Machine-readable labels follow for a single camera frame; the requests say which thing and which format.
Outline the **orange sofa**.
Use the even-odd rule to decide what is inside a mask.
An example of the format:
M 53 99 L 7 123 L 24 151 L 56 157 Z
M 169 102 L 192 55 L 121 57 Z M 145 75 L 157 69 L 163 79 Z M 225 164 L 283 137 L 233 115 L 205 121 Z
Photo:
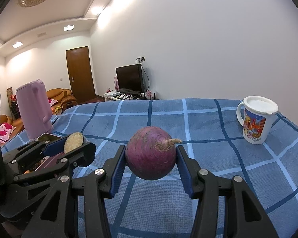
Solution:
M 25 84 L 16 90 L 20 117 L 14 121 L 0 121 L 0 144 L 3 146 L 20 131 L 25 130 L 29 139 L 34 140 L 43 133 L 53 130 L 52 115 L 62 109 L 77 105 L 77 99 L 69 89 L 45 90 L 37 82 Z

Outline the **cut eggplant piece back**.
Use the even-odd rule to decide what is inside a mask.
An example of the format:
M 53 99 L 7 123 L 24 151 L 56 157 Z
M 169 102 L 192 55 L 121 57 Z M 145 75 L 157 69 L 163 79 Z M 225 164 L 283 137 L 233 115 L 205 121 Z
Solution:
M 73 151 L 74 149 L 80 147 L 84 143 L 84 136 L 80 132 L 72 133 L 66 139 L 63 147 L 63 152 L 65 154 Z

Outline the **blue checked tablecloth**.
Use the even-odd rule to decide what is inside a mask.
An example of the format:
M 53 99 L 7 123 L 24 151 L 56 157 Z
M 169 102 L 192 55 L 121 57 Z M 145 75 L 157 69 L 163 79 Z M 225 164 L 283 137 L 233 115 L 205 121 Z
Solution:
M 2 147 L 0 217 L 23 237 L 298 237 L 298 127 L 238 101 L 74 106 Z

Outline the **brown wooden door far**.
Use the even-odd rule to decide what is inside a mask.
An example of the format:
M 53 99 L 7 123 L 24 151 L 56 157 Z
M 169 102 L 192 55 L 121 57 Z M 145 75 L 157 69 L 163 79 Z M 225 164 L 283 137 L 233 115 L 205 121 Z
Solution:
M 71 91 L 79 104 L 96 98 L 88 46 L 66 50 Z

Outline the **black television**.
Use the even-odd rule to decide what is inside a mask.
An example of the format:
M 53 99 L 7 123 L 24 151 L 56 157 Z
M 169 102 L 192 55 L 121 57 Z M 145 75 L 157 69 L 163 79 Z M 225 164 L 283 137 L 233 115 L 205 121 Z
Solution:
M 132 64 L 116 68 L 119 89 L 144 92 L 144 81 L 140 64 Z

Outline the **wall socket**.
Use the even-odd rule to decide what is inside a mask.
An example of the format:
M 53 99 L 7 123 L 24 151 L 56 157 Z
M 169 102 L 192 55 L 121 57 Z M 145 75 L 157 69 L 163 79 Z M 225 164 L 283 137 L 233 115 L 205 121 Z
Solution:
M 144 62 L 145 61 L 145 57 L 139 57 L 139 58 L 136 58 L 136 60 L 135 60 L 135 62 L 137 63 L 137 64 L 141 64 L 142 62 Z

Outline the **white printed mug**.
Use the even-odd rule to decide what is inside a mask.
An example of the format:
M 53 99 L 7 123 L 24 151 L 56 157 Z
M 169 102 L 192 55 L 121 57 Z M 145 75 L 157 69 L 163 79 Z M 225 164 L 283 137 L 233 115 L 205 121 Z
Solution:
M 278 110 L 278 105 L 271 99 L 262 96 L 245 97 L 236 109 L 244 139 L 254 145 L 264 143 Z

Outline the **pink kettle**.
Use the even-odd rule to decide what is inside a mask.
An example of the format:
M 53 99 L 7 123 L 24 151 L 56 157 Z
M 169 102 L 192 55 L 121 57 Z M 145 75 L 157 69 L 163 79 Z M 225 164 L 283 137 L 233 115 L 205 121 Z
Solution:
M 16 89 L 16 99 L 23 125 L 30 140 L 35 140 L 53 129 L 52 111 L 45 84 L 40 80 L 24 84 Z

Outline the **white TV stand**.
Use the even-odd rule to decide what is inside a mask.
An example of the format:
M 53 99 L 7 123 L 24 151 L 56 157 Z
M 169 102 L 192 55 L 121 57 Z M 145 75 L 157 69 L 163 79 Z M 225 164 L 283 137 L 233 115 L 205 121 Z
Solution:
M 103 95 L 106 101 L 127 101 L 141 99 L 140 95 L 121 93 L 118 91 L 109 91 Z

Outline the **pink tin box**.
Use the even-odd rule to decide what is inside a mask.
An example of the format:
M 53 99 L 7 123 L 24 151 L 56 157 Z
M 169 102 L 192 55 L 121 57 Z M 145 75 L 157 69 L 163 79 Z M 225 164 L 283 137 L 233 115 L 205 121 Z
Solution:
M 18 166 L 21 173 L 30 171 L 44 158 L 53 159 L 59 153 L 63 153 L 66 137 L 58 137 L 45 133 L 31 142 L 22 150 L 21 159 L 18 159 Z

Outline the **purple round radish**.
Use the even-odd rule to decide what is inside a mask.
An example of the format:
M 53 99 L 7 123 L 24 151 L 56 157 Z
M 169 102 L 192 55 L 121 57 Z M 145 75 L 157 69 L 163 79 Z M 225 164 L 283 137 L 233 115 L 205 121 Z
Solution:
M 172 138 L 160 127 L 143 127 L 132 136 L 125 148 L 127 165 L 138 178 L 163 178 L 174 168 L 176 145 L 180 143 L 180 139 Z

